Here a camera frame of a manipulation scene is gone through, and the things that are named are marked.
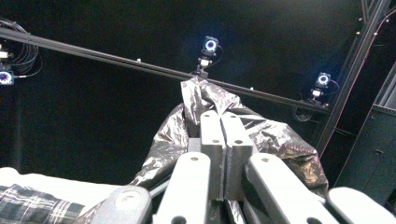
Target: camera ring light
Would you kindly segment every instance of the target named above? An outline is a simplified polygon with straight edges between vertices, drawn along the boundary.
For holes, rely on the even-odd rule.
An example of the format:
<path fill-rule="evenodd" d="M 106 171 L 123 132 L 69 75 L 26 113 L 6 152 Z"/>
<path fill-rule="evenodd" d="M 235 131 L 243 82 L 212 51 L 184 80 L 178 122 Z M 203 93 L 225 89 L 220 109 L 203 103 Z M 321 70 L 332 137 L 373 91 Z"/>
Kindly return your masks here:
<path fill-rule="evenodd" d="M 9 72 L 0 72 L 0 84 L 7 85 L 12 83 L 12 75 Z"/>
<path fill-rule="evenodd" d="M 320 77 L 318 77 L 318 83 L 321 85 L 327 85 L 327 83 L 329 82 L 329 77 L 322 75 Z"/>
<path fill-rule="evenodd" d="M 209 40 L 205 44 L 205 48 L 208 51 L 215 51 L 216 47 L 217 47 L 217 44 L 214 40 Z"/>

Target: checkered blanket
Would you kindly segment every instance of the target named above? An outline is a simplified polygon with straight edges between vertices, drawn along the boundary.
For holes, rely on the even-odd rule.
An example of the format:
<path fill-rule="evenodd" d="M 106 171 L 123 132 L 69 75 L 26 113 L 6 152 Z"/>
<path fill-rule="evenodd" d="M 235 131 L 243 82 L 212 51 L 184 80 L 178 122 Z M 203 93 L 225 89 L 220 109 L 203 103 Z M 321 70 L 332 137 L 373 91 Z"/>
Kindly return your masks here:
<path fill-rule="evenodd" d="M 83 207 L 32 188 L 0 187 L 0 223 L 73 223 Z"/>

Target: white cushion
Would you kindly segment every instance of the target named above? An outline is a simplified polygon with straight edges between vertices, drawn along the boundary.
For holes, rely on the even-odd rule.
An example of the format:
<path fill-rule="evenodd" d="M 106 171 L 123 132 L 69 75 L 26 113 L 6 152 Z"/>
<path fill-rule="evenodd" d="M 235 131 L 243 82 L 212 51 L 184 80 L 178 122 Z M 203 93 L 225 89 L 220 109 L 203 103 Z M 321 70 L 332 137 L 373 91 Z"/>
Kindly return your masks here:
<path fill-rule="evenodd" d="M 0 168 L 0 186 L 10 187 L 13 184 L 34 188 L 56 198 L 82 204 L 84 208 L 81 215 L 105 200 L 111 192 L 120 187 L 38 174 L 20 175 L 13 168 Z"/>

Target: crumpled foil sheet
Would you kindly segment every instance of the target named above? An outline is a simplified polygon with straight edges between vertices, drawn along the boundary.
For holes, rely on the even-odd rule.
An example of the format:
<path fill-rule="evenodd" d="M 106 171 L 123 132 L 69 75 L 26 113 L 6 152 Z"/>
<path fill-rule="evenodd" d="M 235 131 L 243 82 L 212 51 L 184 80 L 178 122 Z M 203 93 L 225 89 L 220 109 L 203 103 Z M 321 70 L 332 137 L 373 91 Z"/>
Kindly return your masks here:
<path fill-rule="evenodd" d="M 172 173 L 178 156 L 185 153 L 189 137 L 199 137 L 200 117 L 215 109 L 239 116 L 259 152 L 282 159 L 314 193 L 323 196 L 328 180 L 317 151 L 288 124 L 265 119 L 246 106 L 238 96 L 200 77 L 181 82 L 183 104 L 178 105 L 155 134 L 148 157 L 132 185 L 152 188 Z"/>

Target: dark background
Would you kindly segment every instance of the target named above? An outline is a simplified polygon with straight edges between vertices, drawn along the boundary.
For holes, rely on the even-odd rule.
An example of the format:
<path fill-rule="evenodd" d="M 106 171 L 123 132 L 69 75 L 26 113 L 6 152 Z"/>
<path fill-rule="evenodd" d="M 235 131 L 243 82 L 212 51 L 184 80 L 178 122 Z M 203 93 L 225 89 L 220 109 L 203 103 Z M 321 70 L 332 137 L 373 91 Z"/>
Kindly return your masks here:
<path fill-rule="evenodd" d="M 295 100 L 308 96 L 318 73 L 339 78 L 362 27 L 357 0 L 1 1 L 0 9 L 32 35 L 187 73 L 196 68 L 205 36 L 214 36 L 224 51 L 207 69 L 210 78 Z M 331 183 L 394 63 L 395 36 L 391 18 L 340 119 L 338 128 L 347 133 L 337 130 L 321 159 Z M 2 166 L 129 183 L 157 129 L 182 102 L 180 81 L 48 49 L 40 54 L 40 74 L 0 86 Z M 288 106 L 242 100 L 287 122 L 308 143 L 324 119 L 298 122 Z"/>

